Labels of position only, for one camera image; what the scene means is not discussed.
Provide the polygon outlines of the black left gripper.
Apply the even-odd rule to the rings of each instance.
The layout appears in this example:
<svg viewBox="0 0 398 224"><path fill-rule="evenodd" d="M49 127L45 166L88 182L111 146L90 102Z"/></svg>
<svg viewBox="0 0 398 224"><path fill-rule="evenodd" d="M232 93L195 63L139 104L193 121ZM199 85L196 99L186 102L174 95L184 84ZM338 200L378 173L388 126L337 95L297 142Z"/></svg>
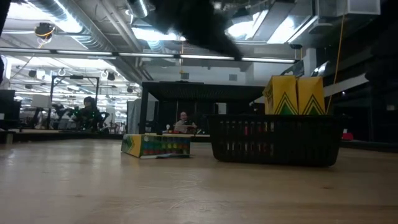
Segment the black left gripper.
<svg viewBox="0 0 398 224"><path fill-rule="evenodd" d="M191 42L220 55L242 60L243 54L223 30L223 17L215 12L210 0L151 0L155 7L152 25L167 33L170 29Z"/></svg>

